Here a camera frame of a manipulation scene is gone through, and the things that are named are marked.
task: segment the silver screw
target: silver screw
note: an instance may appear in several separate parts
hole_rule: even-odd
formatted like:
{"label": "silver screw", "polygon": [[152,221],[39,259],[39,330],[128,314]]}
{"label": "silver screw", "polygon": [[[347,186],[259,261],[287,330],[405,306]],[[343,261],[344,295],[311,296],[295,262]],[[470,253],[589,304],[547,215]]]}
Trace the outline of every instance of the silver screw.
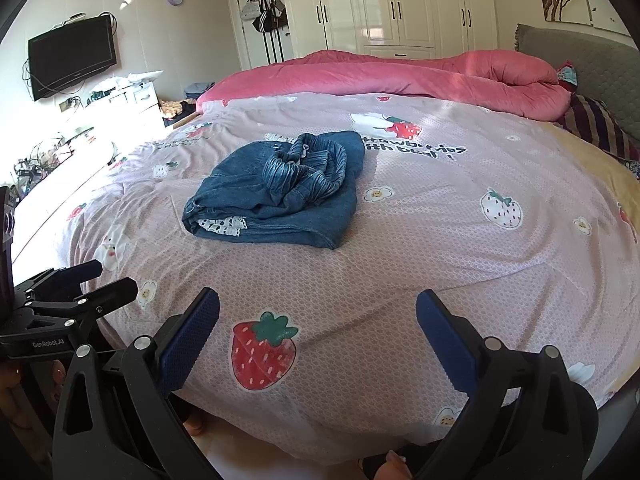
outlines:
{"label": "silver screw", "polygon": [[89,345],[82,345],[78,347],[76,350],[76,355],[78,357],[85,357],[91,351],[91,347]]}
{"label": "silver screw", "polygon": [[133,343],[133,346],[135,346],[138,350],[149,348],[149,345],[151,345],[151,339],[149,339],[146,335],[143,335],[142,337],[136,339],[136,342]]}
{"label": "silver screw", "polygon": [[547,354],[552,359],[555,359],[560,355],[560,352],[555,346],[549,345],[549,346],[545,346],[545,354]]}
{"label": "silver screw", "polygon": [[500,343],[500,340],[495,337],[488,337],[484,342],[484,346],[495,352],[502,348],[502,343]]}

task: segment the wardrobe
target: wardrobe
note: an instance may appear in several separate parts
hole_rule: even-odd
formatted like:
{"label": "wardrobe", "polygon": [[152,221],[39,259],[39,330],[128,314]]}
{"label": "wardrobe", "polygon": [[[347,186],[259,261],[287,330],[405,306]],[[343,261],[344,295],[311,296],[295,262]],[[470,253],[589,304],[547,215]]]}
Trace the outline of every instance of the wardrobe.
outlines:
{"label": "wardrobe", "polygon": [[494,0],[286,0],[297,57],[332,48],[401,59],[497,48]]}

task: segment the gray upholstered headboard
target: gray upholstered headboard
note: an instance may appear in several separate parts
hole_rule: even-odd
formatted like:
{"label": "gray upholstered headboard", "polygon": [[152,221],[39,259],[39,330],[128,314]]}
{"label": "gray upholstered headboard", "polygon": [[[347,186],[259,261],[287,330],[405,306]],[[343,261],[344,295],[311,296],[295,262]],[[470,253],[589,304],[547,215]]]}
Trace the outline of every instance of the gray upholstered headboard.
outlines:
{"label": "gray upholstered headboard", "polygon": [[640,52],[606,38],[518,25],[516,50],[556,68],[570,60],[578,93],[603,101],[620,126],[640,141]]}

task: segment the television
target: television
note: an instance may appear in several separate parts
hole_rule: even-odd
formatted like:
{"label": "television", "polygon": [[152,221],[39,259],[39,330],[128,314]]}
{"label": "television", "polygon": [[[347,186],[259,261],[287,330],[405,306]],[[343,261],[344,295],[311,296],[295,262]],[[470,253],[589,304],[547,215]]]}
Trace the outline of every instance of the television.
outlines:
{"label": "television", "polygon": [[110,14],[50,30],[29,40],[33,100],[51,97],[116,62]]}

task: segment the pink blanket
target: pink blanket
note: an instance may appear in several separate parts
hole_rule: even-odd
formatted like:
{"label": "pink blanket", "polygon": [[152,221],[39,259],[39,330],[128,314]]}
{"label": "pink blanket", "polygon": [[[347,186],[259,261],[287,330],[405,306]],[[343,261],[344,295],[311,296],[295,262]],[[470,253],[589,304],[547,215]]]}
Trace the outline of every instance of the pink blanket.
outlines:
{"label": "pink blanket", "polygon": [[198,99],[198,111],[208,101],[299,92],[432,96],[539,121],[558,119],[570,98],[549,63],[510,50],[473,50],[428,60],[322,50],[233,74]]}

